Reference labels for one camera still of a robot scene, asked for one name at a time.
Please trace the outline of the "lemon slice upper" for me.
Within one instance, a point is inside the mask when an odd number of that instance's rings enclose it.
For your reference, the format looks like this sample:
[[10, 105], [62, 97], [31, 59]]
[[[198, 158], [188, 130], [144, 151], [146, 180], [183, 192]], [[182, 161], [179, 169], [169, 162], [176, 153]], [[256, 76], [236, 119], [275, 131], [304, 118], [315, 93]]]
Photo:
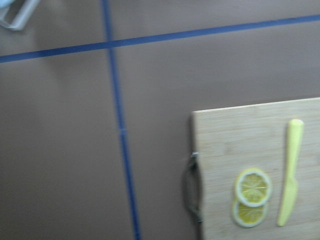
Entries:
[[248, 207], [259, 207], [268, 202], [273, 186], [269, 176], [260, 168], [243, 170], [234, 183], [235, 197]]

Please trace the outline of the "lemon slice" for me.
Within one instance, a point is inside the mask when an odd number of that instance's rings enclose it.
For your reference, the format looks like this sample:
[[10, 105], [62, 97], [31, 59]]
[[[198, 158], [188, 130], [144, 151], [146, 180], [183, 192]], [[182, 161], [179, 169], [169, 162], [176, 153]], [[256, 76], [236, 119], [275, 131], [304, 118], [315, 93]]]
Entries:
[[237, 198], [233, 200], [231, 215], [234, 222], [243, 228], [252, 228], [262, 223], [269, 210], [269, 203], [250, 207], [241, 203]]
[[269, 176], [260, 168], [243, 170], [234, 183], [235, 197], [248, 207], [259, 207], [268, 202], [273, 186]]

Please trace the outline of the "lemon slice lower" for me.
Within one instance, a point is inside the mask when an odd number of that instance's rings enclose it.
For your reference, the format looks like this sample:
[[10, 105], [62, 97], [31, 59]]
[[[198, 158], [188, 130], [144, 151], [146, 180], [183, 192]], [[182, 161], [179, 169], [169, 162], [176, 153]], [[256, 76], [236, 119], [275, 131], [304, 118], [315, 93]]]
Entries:
[[234, 222], [243, 228], [252, 228], [262, 223], [269, 210], [269, 203], [250, 207], [241, 203], [237, 198], [233, 200], [231, 215]]

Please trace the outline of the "yellow plastic knife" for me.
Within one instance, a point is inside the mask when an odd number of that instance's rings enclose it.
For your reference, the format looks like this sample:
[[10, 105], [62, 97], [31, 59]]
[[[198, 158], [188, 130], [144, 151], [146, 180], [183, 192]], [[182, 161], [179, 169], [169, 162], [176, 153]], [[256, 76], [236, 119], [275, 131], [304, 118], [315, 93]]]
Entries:
[[303, 134], [304, 122], [300, 119], [290, 120], [287, 125], [286, 164], [282, 198], [276, 222], [279, 227], [283, 227], [287, 223], [295, 206], [298, 194], [296, 171]]

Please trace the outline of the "blue pastel cup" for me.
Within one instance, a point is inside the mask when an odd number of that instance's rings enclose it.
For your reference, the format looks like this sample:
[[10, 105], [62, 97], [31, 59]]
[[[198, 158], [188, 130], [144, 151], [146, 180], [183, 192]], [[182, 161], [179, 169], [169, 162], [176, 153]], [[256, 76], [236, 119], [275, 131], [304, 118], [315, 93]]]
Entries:
[[10, 6], [15, 0], [0, 0], [0, 9], [7, 8]]

